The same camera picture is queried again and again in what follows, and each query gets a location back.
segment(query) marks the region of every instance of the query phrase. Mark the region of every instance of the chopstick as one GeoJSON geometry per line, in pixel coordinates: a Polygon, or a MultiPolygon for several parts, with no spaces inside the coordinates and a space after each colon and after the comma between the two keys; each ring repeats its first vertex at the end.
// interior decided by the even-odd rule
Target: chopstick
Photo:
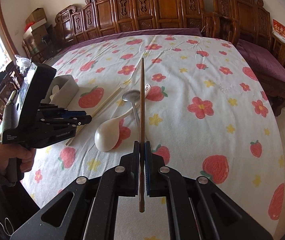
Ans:
{"type": "Polygon", "coordinates": [[[145,212],[145,65],[141,59],[140,73],[140,156],[139,156],[139,212],[145,212]]]}
{"type": "MultiPolygon", "coordinates": [[[[119,87],[115,92],[113,92],[92,114],[91,114],[91,117],[93,118],[103,107],[105,104],[107,104],[107,102],[112,99],[119,91],[121,90],[121,87],[119,87]]],[[[81,129],[84,128],[85,125],[82,125],[82,126],[78,126],[77,127],[77,130],[76,130],[76,135],[73,137],[73,138],[70,138],[66,145],[70,145],[73,141],[73,139],[77,136],[77,134],[79,134],[79,132],[81,131],[81,129]]]]}

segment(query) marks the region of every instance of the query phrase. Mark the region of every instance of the screen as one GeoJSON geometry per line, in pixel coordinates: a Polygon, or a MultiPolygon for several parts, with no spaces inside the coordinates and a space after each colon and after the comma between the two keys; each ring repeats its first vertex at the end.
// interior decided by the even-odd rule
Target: screen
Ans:
{"type": "Polygon", "coordinates": [[[27,72],[27,75],[24,78],[24,83],[21,86],[19,90],[19,106],[20,110],[23,108],[23,104],[25,101],[25,97],[28,91],[28,88],[30,86],[30,83],[32,82],[32,79],[34,77],[34,74],[36,72],[37,66],[35,64],[32,64],[27,72]]]}

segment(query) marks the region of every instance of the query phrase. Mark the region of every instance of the human hand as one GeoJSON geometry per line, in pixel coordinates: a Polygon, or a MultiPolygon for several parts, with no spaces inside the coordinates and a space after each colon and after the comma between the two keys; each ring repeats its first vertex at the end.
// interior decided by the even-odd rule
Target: human hand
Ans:
{"type": "Polygon", "coordinates": [[[28,172],[32,169],[34,164],[36,149],[27,150],[20,144],[2,144],[0,134],[0,174],[6,175],[6,168],[10,158],[22,159],[20,170],[28,172]]]}

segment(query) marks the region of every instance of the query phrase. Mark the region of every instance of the plastic bag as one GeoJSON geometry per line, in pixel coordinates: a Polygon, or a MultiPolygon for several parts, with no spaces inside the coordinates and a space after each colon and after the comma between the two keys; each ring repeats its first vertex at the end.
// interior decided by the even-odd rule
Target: plastic bag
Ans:
{"type": "Polygon", "coordinates": [[[20,57],[20,55],[15,55],[15,58],[17,59],[16,65],[19,66],[19,71],[23,76],[25,76],[32,64],[31,60],[25,57],[20,57]]]}

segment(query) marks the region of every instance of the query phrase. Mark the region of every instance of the brown chopstick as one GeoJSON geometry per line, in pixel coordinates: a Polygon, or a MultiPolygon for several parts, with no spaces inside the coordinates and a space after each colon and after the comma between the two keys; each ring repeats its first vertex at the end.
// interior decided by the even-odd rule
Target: brown chopstick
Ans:
{"type": "Polygon", "coordinates": [[[140,73],[140,156],[139,156],[139,212],[145,212],[145,65],[141,59],[140,73]]]}

